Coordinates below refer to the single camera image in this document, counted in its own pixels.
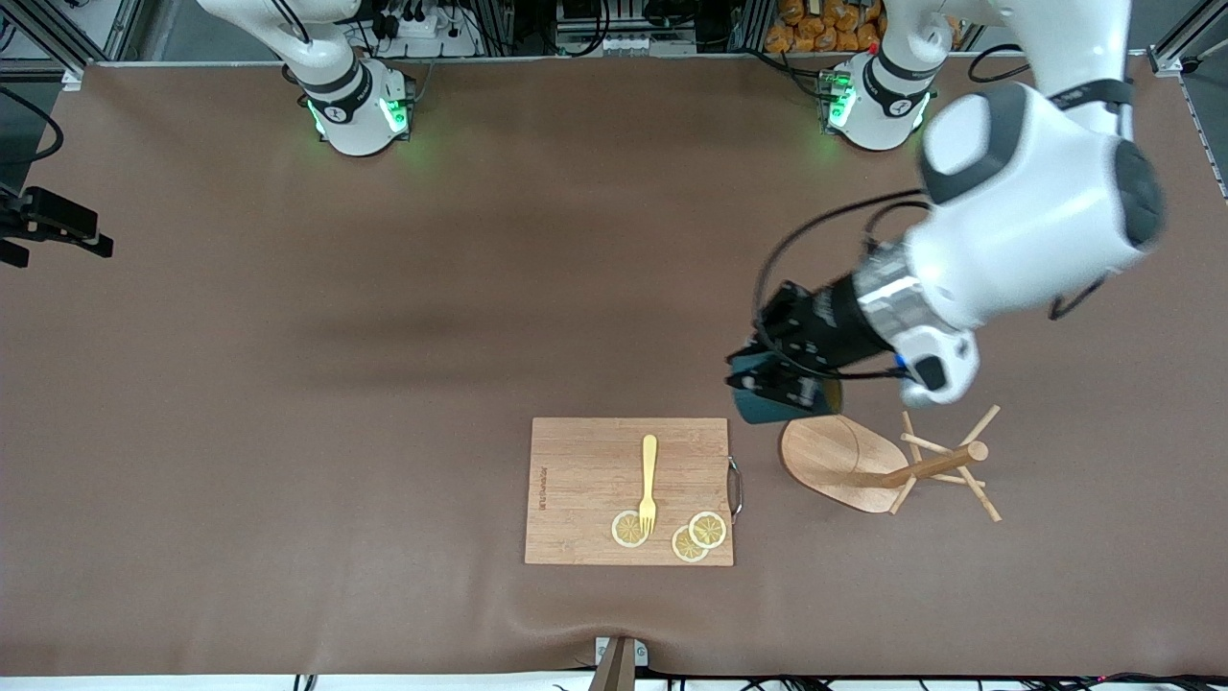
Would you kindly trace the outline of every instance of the black cable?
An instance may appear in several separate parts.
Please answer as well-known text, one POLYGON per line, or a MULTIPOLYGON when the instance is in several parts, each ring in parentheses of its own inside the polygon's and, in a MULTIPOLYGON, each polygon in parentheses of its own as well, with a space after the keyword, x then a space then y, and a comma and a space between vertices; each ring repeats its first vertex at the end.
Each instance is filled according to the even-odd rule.
POLYGON ((1104 281, 1106 280, 1109 280, 1108 274, 1102 275, 1100 277, 1092 281, 1090 285, 1081 290, 1079 293, 1076 295, 1073 298, 1071 298, 1070 302, 1066 302, 1066 297, 1062 296, 1054 297, 1054 301, 1049 304, 1049 320, 1057 320, 1065 317, 1066 314, 1073 312, 1076 307, 1083 303, 1083 299, 1087 299, 1093 292, 1099 290, 1100 286, 1104 285, 1104 281))
POLYGON ((546 9, 550 7, 549 0, 538 0, 537 4, 537 16, 534 17, 534 21, 537 22, 538 26, 538 37, 542 38, 543 48, 549 48, 551 53, 559 55, 561 50, 559 49, 558 45, 555 45, 554 41, 550 41, 550 37, 548 36, 550 33, 550 22, 543 21, 548 18, 546 12, 543 7, 546 9))
MULTIPOLYGON (((790 70, 790 68, 785 66, 783 64, 777 63, 776 60, 772 60, 766 53, 763 53, 760 50, 755 50, 754 48, 743 48, 739 52, 740 53, 745 53, 748 55, 754 55, 755 58, 759 59, 759 61, 764 63, 765 65, 769 65, 770 68, 772 68, 774 70, 776 70, 779 72, 786 72, 787 74, 788 70, 790 70)), ((819 77, 819 72, 817 70, 802 70, 802 69, 793 68, 793 74, 797 74, 797 75, 801 75, 801 76, 808 76, 808 77, 812 77, 812 79, 818 79, 819 77)))
POLYGON ((596 31, 597 34, 593 36, 593 39, 588 43, 587 48, 576 53, 572 58, 583 58, 605 44, 605 38, 610 34, 610 0, 602 0, 602 10, 605 15, 605 28, 602 28, 602 18, 597 17, 597 21, 593 23, 593 31, 596 31))
POLYGON ((993 53, 1002 53, 1003 50, 1023 50, 1018 43, 1003 43, 1002 45, 995 45, 987 50, 984 50, 980 55, 973 58, 973 61, 968 65, 968 79, 975 81, 976 83, 991 83, 995 81, 1002 81, 1003 79, 1011 79, 1012 76, 1020 75, 1032 69, 1032 65, 1023 65, 1002 74, 996 74, 992 76, 979 76, 976 72, 976 65, 981 64, 981 60, 992 55, 993 53))
POLYGON ((307 36, 307 27, 303 22, 298 20, 298 15, 295 14, 293 9, 286 0, 273 0, 273 6, 278 9, 281 14, 281 18, 286 20, 286 23, 298 29, 298 41, 311 45, 311 37, 307 36))
POLYGON ((17 37, 17 25, 9 23, 7 18, 0 17, 0 39, 4 39, 4 45, 0 45, 0 53, 4 53, 5 50, 7 50, 9 47, 12 45, 12 39, 16 38, 16 37, 17 37), (12 31, 9 32, 9 37, 5 38, 4 34, 10 28, 12 31))
POLYGON ((375 48, 371 47, 371 39, 367 37, 367 27, 362 26, 359 20, 350 20, 349 23, 359 27, 359 32, 362 34, 362 47, 367 50, 367 55, 375 56, 375 48))
POLYGON ((878 249, 879 242, 874 237, 874 228, 878 227, 878 223, 888 214, 896 209, 925 209, 928 211, 933 209, 933 204, 920 199, 905 199, 904 201, 895 201, 894 204, 888 204, 874 211, 874 215, 869 216, 869 220, 866 221, 866 227, 862 228, 862 245, 865 247, 867 254, 878 249))
POLYGON ((29 156, 28 158, 0 160, 0 166, 23 166, 26 163, 33 163, 34 161, 42 161, 43 158, 59 151, 60 147, 64 146, 64 130, 60 129, 60 125, 52 119, 52 115, 48 115, 45 112, 43 112, 42 108, 31 103, 29 101, 26 101, 25 98, 21 97, 21 95, 15 93, 6 86, 0 86, 0 93, 4 93, 9 98, 12 98, 18 104, 25 106, 29 112, 34 113, 36 115, 39 117, 39 119, 47 123, 47 125, 52 128, 52 131, 55 133, 55 141, 52 141, 52 144, 48 145, 47 149, 37 151, 33 156, 29 156))
POLYGON ((785 65, 785 70, 788 72, 788 79, 793 80, 793 83, 802 90, 802 93, 818 98, 819 101, 825 101, 828 98, 826 96, 819 93, 818 91, 813 91, 802 83, 801 77, 797 75, 797 71, 793 70, 793 66, 788 64, 788 58, 786 58, 783 53, 780 54, 780 59, 785 65))
POLYGON ((904 191, 893 191, 892 194, 883 194, 879 196, 873 196, 871 199, 863 199, 861 201, 846 204, 844 206, 833 209, 830 211, 826 211, 825 214, 818 215, 806 221, 804 223, 802 223, 801 227, 786 234, 783 239, 777 242, 776 247, 774 247, 772 250, 768 254, 768 259, 765 259, 763 265, 759 268, 758 277, 755 277, 755 295, 754 295, 755 301, 754 301, 754 309, 752 313, 754 314, 753 323, 755 326, 755 338, 759 340, 759 342, 765 345, 765 347, 769 351, 771 351, 772 355, 775 355, 777 358, 785 361, 786 363, 793 366, 795 368, 807 374, 818 377, 820 379, 846 379, 846 380, 899 379, 901 377, 906 377, 906 371, 904 371, 903 368, 892 368, 882 372, 849 374, 849 373, 841 373, 840 371, 814 371, 798 363, 797 361, 791 358, 787 353, 785 353, 785 351, 780 347, 779 342, 768 338, 766 335, 768 329, 764 325, 763 303, 764 303, 764 290, 766 287, 768 279, 771 276, 772 269, 776 268, 776 264, 780 261, 780 258, 785 255, 785 252, 787 252, 788 248, 792 247, 795 242, 806 236, 806 233, 830 221, 831 218, 840 217, 845 214, 851 214, 852 211, 858 211, 861 209, 867 209, 869 206, 876 206, 878 204, 885 204, 888 201, 895 201, 896 199, 916 196, 919 194, 925 194, 925 189, 916 188, 916 189, 906 189, 904 191))
POLYGON ((463 7, 457 6, 457 1, 456 0, 452 0, 452 17, 449 17, 449 18, 453 22, 456 21, 456 14, 457 12, 460 12, 460 15, 464 17, 465 23, 469 25, 469 26, 472 26, 473 28, 478 29, 478 33, 480 33, 483 38, 485 38, 486 41, 494 43, 495 45, 499 45, 499 52, 501 54, 507 55, 507 48, 516 48, 515 43, 507 43, 506 41, 500 41, 497 38, 495 38, 494 36, 491 36, 489 32, 486 32, 485 28, 483 28, 481 22, 475 21, 469 15, 469 12, 465 12, 463 7))

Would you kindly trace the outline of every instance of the yellow fork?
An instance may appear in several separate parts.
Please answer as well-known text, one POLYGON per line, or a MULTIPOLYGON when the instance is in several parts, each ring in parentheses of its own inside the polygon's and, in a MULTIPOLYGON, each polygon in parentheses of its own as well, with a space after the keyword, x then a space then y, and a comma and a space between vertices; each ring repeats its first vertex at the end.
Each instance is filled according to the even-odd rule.
POLYGON ((643 437, 643 500, 640 500, 640 533, 652 535, 657 525, 657 503, 652 501, 652 477, 657 474, 657 438, 643 437))

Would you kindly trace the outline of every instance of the lemon slice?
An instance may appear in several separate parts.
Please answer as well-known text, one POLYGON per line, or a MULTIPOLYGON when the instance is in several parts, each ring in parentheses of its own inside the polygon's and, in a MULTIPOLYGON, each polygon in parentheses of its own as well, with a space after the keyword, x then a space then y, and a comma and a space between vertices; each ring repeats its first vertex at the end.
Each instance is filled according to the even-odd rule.
POLYGON ((704 550, 716 550, 725 542, 725 536, 729 531, 725 528, 725 519, 712 512, 700 512, 695 514, 686 527, 691 542, 704 550))
POLYGON ((674 531, 674 538, 672 540, 674 546, 674 556, 679 560, 693 565, 707 556, 707 550, 700 547, 690 539, 689 527, 682 527, 674 531))
POLYGON ((624 547, 639 547, 648 539, 640 530, 640 514, 631 511, 614 517, 614 523, 610 524, 610 535, 614 536, 615 542, 624 547))

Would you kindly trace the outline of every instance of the wooden cutting board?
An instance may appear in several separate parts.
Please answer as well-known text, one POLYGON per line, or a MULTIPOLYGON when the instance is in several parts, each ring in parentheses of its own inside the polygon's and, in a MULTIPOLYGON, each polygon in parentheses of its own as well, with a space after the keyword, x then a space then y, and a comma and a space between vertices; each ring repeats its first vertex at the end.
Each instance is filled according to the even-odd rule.
POLYGON ((733 566, 728 496, 729 433, 722 419, 535 419, 529 461, 524 562, 530 565, 733 566), (614 541, 610 525, 640 506, 641 444, 657 437, 657 528, 639 547, 614 541), (686 563, 674 531, 700 512, 725 519, 728 536, 686 563))

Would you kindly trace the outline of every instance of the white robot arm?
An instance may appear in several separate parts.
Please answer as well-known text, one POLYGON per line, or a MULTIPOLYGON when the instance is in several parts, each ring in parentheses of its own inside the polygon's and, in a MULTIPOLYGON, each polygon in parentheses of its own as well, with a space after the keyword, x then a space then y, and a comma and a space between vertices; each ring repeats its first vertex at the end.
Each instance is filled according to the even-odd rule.
POLYGON ((844 134, 876 147, 907 136, 957 7, 1011 26, 1038 88, 1005 83, 942 110, 920 156, 930 216, 830 285, 787 282, 763 308, 729 360, 748 421, 837 412, 839 368, 882 352, 903 366, 905 405, 954 403, 979 367, 974 329, 1125 270, 1159 232, 1160 190, 1130 140, 1130 0, 888 1, 882 50, 845 68, 857 91, 844 134))
POLYGON ((362 59, 333 22, 359 0, 198 0, 278 54, 307 93, 316 128, 341 153, 366 156, 409 131, 405 75, 362 59))

